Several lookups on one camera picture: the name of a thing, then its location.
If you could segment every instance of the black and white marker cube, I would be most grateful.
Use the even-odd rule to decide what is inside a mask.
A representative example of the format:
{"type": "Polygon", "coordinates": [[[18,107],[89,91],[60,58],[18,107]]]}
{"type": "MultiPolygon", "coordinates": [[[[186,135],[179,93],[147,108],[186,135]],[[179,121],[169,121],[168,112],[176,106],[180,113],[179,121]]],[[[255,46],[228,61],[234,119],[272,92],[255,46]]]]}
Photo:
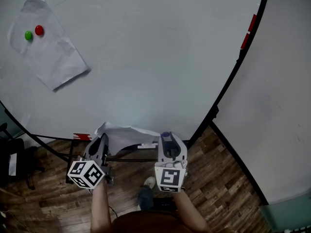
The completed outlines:
{"type": "Polygon", "coordinates": [[[156,183],[163,192],[180,192],[184,181],[185,168],[155,167],[156,183]]]}
{"type": "Polygon", "coordinates": [[[95,161],[74,161],[68,176],[80,188],[94,189],[104,177],[104,172],[95,161]]]}

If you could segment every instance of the wooden floor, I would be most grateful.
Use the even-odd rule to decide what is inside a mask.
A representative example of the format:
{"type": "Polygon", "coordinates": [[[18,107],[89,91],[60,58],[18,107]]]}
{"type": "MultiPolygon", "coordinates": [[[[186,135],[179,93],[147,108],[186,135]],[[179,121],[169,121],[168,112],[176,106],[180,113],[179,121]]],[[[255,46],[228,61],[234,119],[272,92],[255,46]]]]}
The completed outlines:
{"type": "MultiPolygon", "coordinates": [[[[74,147],[81,154],[87,143],[74,147]]],[[[69,141],[56,140],[51,146],[68,153],[69,141]]],[[[22,196],[0,192],[1,210],[8,211],[8,232],[50,233],[89,232],[91,195],[74,184],[65,183],[67,163],[40,148],[36,153],[44,173],[32,176],[35,190],[25,181],[9,184],[5,189],[22,196]]],[[[156,158],[155,151],[123,152],[126,158],[156,158]]],[[[188,153],[188,176],[184,186],[192,202],[205,217],[213,231],[225,226],[240,233],[271,232],[258,210],[260,200],[242,170],[217,135],[208,128],[188,153]]],[[[116,184],[108,189],[109,204],[120,216],[137,209],[139,186],[154,176],[154,163],[111,163],[116,184]]],[[[156,197],[167,196],[155,187],[156,197]]]]}

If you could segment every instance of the shoe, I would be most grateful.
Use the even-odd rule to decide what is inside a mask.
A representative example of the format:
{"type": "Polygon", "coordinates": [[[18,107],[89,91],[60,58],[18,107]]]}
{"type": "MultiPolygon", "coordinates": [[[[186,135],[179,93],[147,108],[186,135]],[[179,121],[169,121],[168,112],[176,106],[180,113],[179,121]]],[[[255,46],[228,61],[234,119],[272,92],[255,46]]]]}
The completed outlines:
{"type": "Polygon", "coordinates": [[[145,180],[144,185],[147,185],[150,187],[150,189],[154,188],[156,184],[156,179],[155,177],[149,177],[148,179],[145,180]]]}

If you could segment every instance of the paper on chair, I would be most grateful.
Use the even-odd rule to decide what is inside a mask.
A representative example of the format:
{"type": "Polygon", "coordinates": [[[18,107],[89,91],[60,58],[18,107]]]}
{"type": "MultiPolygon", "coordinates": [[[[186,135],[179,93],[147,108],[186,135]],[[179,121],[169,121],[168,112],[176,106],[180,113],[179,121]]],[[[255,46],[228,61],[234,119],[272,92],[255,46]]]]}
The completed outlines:
{"type": "Polygon", "coordinates": [[[9,29],[8,40],[35,76],[51,90],[88,70],[44,0],[26,0],[9,29]],[[37,25],[43,27],[43,36],[35,34],[37,25]],[[25,39],[27,30],[33,33],[32,41],[25,39]]]}
{"type": "Polygon", "coordinates": [[[104,122],[95,134],[101,137],[104,133],[109,139],[109,151],[112,155],[117,154],[121,149],[141,143],[151,144],[160,134],[154,131],[133,128],[131,126],[119,127],[109,122],[104,122]]]}
{"type": "Polygon", "coordinates": [[[9,163],[9,175],[16,176],[17,153],[11,154],[9,163]]]}

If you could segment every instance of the whiteboard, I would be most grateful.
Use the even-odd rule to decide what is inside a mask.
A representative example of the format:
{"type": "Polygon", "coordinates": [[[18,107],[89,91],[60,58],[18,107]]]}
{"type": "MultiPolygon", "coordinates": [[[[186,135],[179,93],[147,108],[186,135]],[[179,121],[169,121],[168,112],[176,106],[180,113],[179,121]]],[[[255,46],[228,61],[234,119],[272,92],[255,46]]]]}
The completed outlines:
{"type": "Polygon", "coordinates": [[[311,189],[311,0],[268,0],[215,124],[269,203],[311,189]]]}
{"type": "MultiPolygon", "coordinates": [[[[6,33],[25,0],[0,0],[6,33]]],[[[104,121],[194,134],[230,75],[260,0],[46,0],[91,71],[55,92],[6,40],[0,100],[32,134],[104,121]]]]}

